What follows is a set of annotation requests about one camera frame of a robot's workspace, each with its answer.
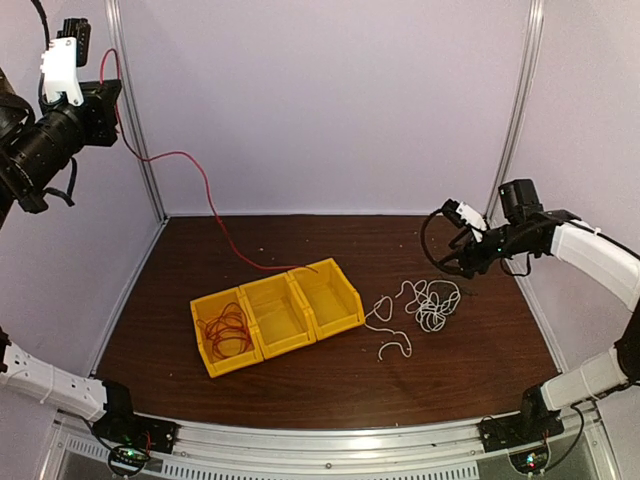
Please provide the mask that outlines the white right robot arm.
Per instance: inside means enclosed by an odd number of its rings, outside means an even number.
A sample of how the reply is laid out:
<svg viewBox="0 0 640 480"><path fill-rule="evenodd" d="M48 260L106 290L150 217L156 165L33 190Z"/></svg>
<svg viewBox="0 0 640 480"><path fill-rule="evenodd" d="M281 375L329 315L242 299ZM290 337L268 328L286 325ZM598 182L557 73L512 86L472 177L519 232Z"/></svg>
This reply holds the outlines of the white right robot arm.
<svg viewBox="0 0 640 480"><path fill-rule="evenodd" d="M516 179L498 188L503 224L463 201L446 200L436 215L456 229L441 257L425 239L423 252L434 268L472 279L518 255L548 257L584 275L626 309L627 324L614 343L578 366L526 391L512 430L519 440L535 440L566 407L596 400L639 381L639 256L566 209L548 209L534 182Z"/></svg>

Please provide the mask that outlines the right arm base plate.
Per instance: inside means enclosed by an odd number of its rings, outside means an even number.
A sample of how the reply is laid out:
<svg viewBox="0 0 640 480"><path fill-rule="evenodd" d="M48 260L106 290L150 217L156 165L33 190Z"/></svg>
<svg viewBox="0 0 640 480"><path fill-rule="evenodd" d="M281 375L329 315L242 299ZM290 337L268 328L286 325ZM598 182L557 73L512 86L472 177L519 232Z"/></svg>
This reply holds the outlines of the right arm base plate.
<svg viewBox="0 0 640 480"><path fill-rule="evenodd" d="M526 420L521 413L499 418L485 416L477 427L487 453L542 442L564 432L559 418L547 417L536 422Z"/></svg>

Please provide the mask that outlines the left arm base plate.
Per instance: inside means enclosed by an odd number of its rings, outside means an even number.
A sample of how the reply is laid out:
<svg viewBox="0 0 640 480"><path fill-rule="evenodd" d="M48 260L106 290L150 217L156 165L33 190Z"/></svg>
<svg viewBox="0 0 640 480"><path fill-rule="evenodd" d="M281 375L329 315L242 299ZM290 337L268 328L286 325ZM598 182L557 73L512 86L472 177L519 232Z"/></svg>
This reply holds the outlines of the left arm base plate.
<svg viewBox="0 0 640 480"><path fill-rule="evenodd" d="M139 415L128 408L107 409L92 427L102 439L164 454L173 452L178 430L173 421Z"/></svg>

